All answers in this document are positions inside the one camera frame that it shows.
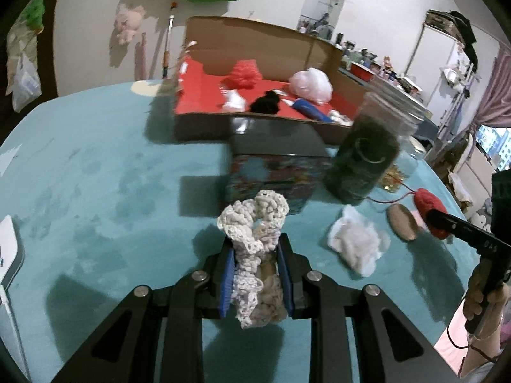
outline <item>gold tinsel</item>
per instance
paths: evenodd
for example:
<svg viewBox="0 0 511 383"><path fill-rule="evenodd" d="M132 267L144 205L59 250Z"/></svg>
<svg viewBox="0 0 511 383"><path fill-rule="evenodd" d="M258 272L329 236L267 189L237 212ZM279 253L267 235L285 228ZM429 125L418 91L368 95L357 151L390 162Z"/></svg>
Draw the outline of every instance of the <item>gold tinsel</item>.
<svg viewBox="0 0 511 383"><path fill-rule="evenodd" d="M392 164L387 170L387 173L380 180L380 186L389 193L395 193L401 187L401 183L404 179L405 175L395 164Z"/></svg>

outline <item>paintbrush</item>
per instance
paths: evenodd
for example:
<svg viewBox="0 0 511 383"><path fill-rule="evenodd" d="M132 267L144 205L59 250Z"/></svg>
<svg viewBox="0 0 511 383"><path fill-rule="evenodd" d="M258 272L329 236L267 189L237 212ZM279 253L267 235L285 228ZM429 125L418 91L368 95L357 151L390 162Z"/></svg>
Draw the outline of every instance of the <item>paintbrush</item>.
<svg viewBox="0 0 511 383"><path fill-rule="evenodd" d="M172 23L174 21L173 11L177 7L177 3L175 1L170 5L169 11L169 27L167 28L167 37L165 37L165 52L163 53L163 72L162 79L167 78L167 73L169 71L169 40L170 40L170 29L172 28Z"/></svg>

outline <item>white crochet scrunchie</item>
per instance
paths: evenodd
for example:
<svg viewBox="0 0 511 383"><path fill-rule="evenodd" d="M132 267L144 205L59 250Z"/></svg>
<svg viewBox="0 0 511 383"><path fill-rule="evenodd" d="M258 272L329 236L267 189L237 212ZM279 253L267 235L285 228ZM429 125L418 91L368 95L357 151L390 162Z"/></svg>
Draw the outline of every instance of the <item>white crochet scrunchie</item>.
<svg viewBox="0 0 511 383"><path fill-rule="evenodd" d="M218 228L233 242L236 255L231 303L237 306L242 328L261 327L287 316L280 279L271 275L264 283L257 270L261 261L275 263L280 229L289 205L273 190L261 190L255 199L237 201L218 217ZM261 219L254 227L254 222Z"/></svg>

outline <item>white device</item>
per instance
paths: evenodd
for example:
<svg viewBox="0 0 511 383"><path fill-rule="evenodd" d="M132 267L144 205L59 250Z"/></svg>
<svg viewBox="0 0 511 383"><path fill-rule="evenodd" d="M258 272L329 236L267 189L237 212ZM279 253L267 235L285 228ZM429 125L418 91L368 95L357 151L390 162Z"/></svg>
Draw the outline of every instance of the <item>white device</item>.
<svg viewBox="0 0 511 383"><path fill-rule="evenodd" d="M25 369L25 376L29 381L31 381L27 358L25 357L25 351L21 344L19 329L16 319L14 318L14 314L12 313L9 296L6 292L6 289L12 282L14 275L16 275L19 271L21 264L23 263L24 255L23 249L18 246L12 217L7 215L0 222L0 302L7 312L12 330L16 337L18 351Z"/></svg>
<svg viewBox="0 0 511 383"><path fill-rule="evenodd" d="M7 215L0 222L0 284L5 289L20 269L24 256L16 240L12 218Z"/></svg>

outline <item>blue tube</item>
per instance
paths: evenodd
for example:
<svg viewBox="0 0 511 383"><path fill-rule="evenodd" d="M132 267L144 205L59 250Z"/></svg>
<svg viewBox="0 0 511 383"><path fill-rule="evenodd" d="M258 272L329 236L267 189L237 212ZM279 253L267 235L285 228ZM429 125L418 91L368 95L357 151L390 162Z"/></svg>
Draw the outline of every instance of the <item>blue tube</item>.
<svg viewBox="0 0 511 383"><path fill-rule="evenodd" d="M316 121L320 122L334 122L313 104L311 104L309 101L306 101L306 99L298 98L295 103L291 105L291 107L305 115L307 118L315 119Z"/></svg>

